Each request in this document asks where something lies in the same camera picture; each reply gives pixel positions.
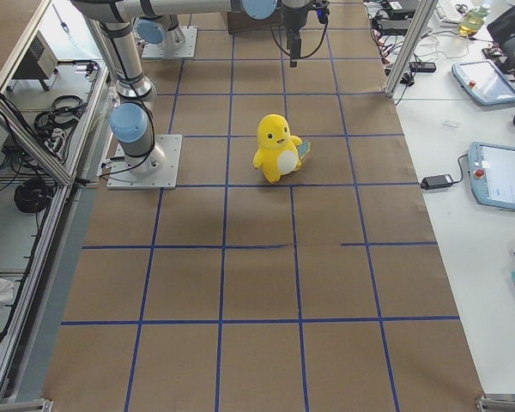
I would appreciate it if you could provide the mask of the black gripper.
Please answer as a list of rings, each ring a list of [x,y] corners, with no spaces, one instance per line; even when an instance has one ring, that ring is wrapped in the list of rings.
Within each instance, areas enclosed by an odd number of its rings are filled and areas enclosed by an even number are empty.
[[[329,21],[330,2],[326,0],[282,0],[281,17],[282,25],[287,35],[287,47],[289,51],[289,67],[296,68],[301,59],[300,30],[307,24],[307,15],[313,11],[316,13],[321,25]]]

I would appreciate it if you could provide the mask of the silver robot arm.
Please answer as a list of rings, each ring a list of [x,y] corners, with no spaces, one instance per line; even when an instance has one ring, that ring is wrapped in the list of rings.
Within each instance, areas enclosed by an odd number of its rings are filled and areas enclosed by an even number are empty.
[[[141,17],[136,24],[136,31],[141,39],[165,51],[177,50],[186,42],[177,15]]]
[[[110,126],[124,151],[125,167],[109,172],[109,176],[130,174],[137,177],[155,173],[166,159],[164,147],[155,134],[153,104],[156,102],[154,84],[145,76],[136,49],[133,21],[148,24],[168,20],[173,27],[179,14],[208,14],[214,12],[242,12],[254,20],[281,11],[281,22],[288,35],[290,62],[301,59],[300,30],[307,23],[310,11],[318,14],[327,25],[327,1],[74,1],[73,6],[87,22],[99,29],[94,36],[109,57],[107,68],[116,78],[119,107],[112,111]]]

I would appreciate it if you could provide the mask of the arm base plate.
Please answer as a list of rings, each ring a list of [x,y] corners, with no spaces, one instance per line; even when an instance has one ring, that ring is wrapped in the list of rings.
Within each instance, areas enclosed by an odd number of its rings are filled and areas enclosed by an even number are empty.
[[[112,164],[107,188],[111,190],[174,189],[177,184],[183,137],[179,134],[157,135],[150,156],[141,160],[124,156],[118,143],[116,156],[124,157]]]
[[[194,58],[198,28],[176,27],[167,31],[160,26],[140,30],[145,43],[142,58],[146,60],[174,60]]]

